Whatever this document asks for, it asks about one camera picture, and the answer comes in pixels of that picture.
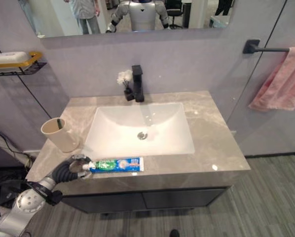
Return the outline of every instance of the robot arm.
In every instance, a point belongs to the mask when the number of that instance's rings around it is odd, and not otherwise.
[[[0,237],[20,236],[32,217],[43,208],[46,202],[56,205],[61,201],[62,193],[52,192],[56,184],[85,176],[85,172],[70,172],[69,167],[74,160],[90,161],[84,155],[74,155],[58,165],[40,182],[28,182],[31,189],[23,191],[15,200],[11,211],[0,217]]]
[[[164,29],[169,29],[169,17],[164,3],[162,1],[155,1],[155,10],[157,14],[159,14],[159,19],[161,20]]]
[[[121,21],[123,16],[129,13],[129,4],[130,1],[123,1],[117,7],[117,10],[112,15],[112,21],[108,24],[106,33],[115,33],[116,26]]]

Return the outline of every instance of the toothpaste tube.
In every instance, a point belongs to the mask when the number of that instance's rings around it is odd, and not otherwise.
[[[83,170],[92,173],[139,172],[144,170],[144,165],[142,157],[105,159],[84,164]]]

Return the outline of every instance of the pink towel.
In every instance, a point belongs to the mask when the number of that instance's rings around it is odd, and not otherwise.
[[[249,105],[259,111],[295,109],[295,47],[268,77]]]

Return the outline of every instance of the white flower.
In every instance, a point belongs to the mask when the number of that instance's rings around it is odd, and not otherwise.
[[[124,72],[118,73],[117,83],[119,85],[124,84],[125,82],[129,82],[132,80],[132,71],[126,70]]]

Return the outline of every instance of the cabinet door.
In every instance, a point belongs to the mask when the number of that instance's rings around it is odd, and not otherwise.
[[[64,197],[62,202],[87,213],[146,210],[140,193]]]
[[[148,209],[206,206],[224,189],[162,191],[143,193]]]

